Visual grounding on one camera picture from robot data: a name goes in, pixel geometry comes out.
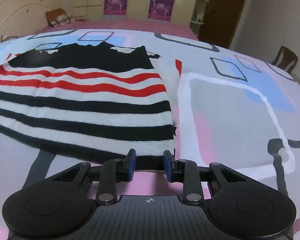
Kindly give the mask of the orange plush toy pillow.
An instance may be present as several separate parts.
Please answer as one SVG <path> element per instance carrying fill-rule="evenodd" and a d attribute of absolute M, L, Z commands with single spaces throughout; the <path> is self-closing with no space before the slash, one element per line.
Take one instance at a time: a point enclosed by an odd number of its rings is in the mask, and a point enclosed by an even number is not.
<path fill-rule="evenodd" d="M 45 15 L 48 25 L 52 27 L 63 26 L 74 22 L 74 19 L 70 17 L 62 8 L 47 11 Z"/>

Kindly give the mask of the pink poster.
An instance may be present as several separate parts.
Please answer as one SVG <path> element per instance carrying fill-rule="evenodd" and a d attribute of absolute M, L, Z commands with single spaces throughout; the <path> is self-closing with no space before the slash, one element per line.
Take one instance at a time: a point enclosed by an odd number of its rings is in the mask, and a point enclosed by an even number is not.
<path fill-rule="evenodd" d="M 174 0 L 150 0 L 148 18 L 170 22 Z"/>
<path fill-rule="evenodd" d="M 127 1 L 128 0 L 104 0 L 104 14 L 125 16 Z"/>

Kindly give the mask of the dark wooden chair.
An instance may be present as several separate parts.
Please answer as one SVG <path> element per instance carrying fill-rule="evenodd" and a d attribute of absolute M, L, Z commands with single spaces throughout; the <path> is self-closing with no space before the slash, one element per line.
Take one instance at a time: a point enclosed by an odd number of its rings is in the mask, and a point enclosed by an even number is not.
<path fill-rule="evenodd" d="M 275 60 L 271 64 L 291 74 L 298 61 L 299 58 L 293 51 L 285 46 L 281 46 Z"/>

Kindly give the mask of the cream round headboard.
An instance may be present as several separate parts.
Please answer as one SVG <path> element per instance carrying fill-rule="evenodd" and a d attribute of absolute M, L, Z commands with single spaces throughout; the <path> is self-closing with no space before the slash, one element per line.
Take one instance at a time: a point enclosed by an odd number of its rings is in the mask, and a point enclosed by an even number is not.
<path fill-rule="evenodd" d="M 0 42 L 2 35 L 27 36 L 47 26 L 46 12 L 61 8 L 60 0 L 2 0 L 0 2 Z"/>

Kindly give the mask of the corner shelf unit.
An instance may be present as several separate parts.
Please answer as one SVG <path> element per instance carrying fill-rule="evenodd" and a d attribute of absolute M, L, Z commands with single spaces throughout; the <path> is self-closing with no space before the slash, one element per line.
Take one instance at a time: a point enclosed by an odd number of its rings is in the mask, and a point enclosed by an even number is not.
<path fill-rule="evenodd" d="M 195 0 L 190 28 L 196 36 L 198 36 L 200 27 L 204 24 L 204 14 L 208 3 L 209 0 Z"/>

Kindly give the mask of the patterned light blue bedspread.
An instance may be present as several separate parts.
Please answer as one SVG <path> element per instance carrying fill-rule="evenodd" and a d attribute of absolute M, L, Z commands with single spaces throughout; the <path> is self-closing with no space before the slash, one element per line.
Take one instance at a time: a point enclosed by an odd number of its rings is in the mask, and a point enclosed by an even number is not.
<path fill-rule="evenodd" d="M 0 239 L 300 239 L 300 85 L 266 62 L 186 38 L 70 29 L 0 44 L 0 65 L 29 50 L 107 42 L 144 46 L 183 66 L 175 160 L 194 161 L 204 201 L 161 170 L 117 183 L 96 201 L 103 163 L 25 145 L 0 133 Z"/>

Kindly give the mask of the dark brown wooden door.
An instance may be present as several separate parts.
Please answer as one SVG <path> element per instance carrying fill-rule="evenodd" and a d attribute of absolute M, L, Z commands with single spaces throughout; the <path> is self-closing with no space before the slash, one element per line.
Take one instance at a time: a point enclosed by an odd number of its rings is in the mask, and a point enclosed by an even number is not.
<path fill-rule="evenodd" d="M 198 40 L 229 48 L 234 38 L 245 0 L 209 0 Z"/>

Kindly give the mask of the small patterned pillow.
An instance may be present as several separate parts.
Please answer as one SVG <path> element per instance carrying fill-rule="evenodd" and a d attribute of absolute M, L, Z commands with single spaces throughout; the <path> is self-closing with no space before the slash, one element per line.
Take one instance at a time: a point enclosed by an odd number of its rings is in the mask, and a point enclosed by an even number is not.
<path fill-rule="evenodd" d="M 21 37 L 23 37 L 23 36 L 1 35 L 0 40 L 1 40 L 1 42 L 6 42 L 6 41 L 10 41 L 10 40 L 15 40 L 15 39 L 18 39 Z"/>

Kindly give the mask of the lower right pink poster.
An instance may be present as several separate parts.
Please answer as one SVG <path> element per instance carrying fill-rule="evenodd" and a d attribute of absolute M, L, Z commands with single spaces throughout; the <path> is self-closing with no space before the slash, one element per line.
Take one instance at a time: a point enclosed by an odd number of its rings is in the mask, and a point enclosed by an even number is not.
<path fill-rule="evenodd" d="M 148 18 L 170 22 L 174 0 L 150 0 Z"/>

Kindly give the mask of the lower left pink poster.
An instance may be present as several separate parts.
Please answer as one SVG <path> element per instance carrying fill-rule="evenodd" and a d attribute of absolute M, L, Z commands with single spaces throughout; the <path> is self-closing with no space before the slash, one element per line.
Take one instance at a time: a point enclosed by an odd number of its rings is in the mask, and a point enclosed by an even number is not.
<path fill-rule="evenodd" d="M 125 16 L 127 1 L 128 0 L 104 0 L 104 14 Z"/>

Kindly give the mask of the striped knit child sweater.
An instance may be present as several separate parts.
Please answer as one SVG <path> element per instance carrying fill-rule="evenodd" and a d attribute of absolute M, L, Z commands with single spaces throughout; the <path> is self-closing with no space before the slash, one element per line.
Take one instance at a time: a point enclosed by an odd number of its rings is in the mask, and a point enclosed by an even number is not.
<path fill-rule="evenodd" d="M 136 150 L 137 170 L 173 152 L 182 62 L 107 42 L 29 50 L 0 65 L 0 133 L 103 163 Z"/>

